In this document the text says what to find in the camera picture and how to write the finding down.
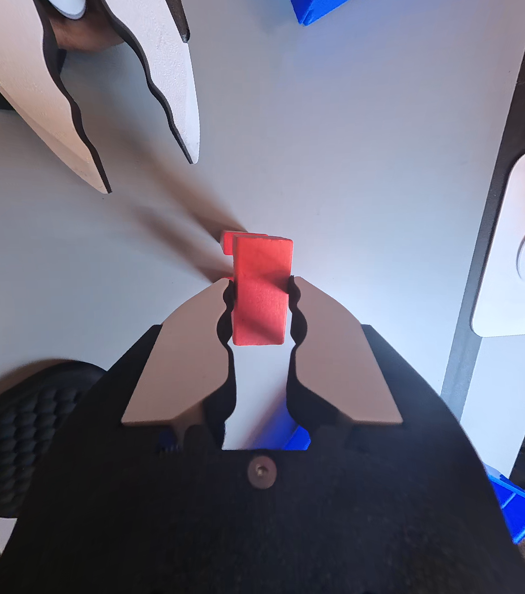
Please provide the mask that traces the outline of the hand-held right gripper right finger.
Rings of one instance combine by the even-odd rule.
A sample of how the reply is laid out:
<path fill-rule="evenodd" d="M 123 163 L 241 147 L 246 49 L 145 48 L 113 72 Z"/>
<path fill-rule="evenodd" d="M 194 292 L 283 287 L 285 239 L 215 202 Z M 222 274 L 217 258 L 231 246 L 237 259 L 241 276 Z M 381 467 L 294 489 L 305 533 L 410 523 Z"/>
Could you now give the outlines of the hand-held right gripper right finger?
<path fill-rule="evenodd" d="M 322 427 L 398 426 L 402 416 L 362 324 L 301 277 L 288 283 L 290 355 L 286 402 L 311 437 Z"/>

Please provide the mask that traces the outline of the blue plastic bin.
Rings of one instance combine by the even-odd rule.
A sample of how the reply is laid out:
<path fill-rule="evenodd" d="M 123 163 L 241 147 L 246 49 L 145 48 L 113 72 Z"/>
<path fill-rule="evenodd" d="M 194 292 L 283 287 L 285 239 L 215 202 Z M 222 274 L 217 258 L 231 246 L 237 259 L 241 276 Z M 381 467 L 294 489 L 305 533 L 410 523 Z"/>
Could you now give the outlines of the blue plastic bin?
<path fill-rule="evenodd" d="M 484 470 L 440 398 L 400 405 L 402 424 L 351 425 L 312 453 L 326 477 L 303 503 L 305 545 L 328 558 L 386 558 L 426 545 L 450 552 L 525 537 L 525 491 Z"/>
<path fill-rule="evenodd" d="M 309 26 L 347 1 L 290 1 L 299 24 Z"/>

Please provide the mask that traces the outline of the person's left hand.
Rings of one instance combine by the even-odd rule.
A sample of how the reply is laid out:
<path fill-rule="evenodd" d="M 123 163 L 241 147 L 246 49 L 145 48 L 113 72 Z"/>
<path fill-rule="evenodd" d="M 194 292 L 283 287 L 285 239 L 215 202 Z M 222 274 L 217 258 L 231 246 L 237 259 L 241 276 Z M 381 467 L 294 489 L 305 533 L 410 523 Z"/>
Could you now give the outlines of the person's left hand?
<path fill-rule="evenodd" d="M 100 11 L 86 11 L 78 20 L 57 13 L 49 20 L 59 49 L 95 53 L 124 43 Z"/>

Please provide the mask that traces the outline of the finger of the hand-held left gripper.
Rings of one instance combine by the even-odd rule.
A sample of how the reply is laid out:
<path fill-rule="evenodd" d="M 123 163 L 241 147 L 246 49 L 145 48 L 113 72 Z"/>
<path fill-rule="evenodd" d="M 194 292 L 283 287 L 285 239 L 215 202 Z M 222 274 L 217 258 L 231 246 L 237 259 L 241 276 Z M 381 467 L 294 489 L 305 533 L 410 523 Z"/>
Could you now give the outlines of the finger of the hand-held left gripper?
<path fill-rule="evenodd" d="M 58 44 L 38 1 L 0 1 L 0 94 L 74 173 L 111 192 L 80 108 L 60 78 Z"/>
<path fill-rule="evenodd" d="M 199 160 L 200 122 L 182 1 L 102 1 L 110 25 L 132 48 L 148 88 L 189 163 Z"/>

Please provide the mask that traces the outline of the red wooden pillar block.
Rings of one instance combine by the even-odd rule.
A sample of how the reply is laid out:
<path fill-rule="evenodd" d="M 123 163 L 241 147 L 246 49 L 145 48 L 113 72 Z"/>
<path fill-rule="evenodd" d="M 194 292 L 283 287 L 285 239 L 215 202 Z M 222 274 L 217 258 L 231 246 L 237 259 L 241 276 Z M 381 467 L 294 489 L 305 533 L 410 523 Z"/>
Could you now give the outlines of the red wooden pillar block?
<path fill-rule="evenodd" d="M 234 254 L 234 240 L 236 236 L 249 235 L 248 232 L 239 232 L 235 230 L 223 230 L 220 237 L 220 245 L 222 251 L 226 256 L 233 256 Z"/>
<path fill-rule="evenodd" d="M 286 334 L 293 241 L 279 236 L 236 234 L 232 239 L 232 255 L 234 344 L 282 345 Z"/>

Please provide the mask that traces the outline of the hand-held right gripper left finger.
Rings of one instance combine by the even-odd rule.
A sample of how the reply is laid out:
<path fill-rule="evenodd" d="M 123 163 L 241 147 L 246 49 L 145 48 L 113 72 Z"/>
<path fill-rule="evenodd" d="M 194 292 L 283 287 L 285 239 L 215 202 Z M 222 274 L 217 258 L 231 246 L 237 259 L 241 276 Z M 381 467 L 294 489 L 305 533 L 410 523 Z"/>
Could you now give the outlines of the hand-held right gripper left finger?
<path fill-rule="evenodd" d="M 232 283 L 222 278 L 185 301 L 162 323 L 126 406 L 126 427 L 170 427 L 183 444 L 192 425 L 205 425 L 222 448 L 236 406 L 231 337 Z"/>

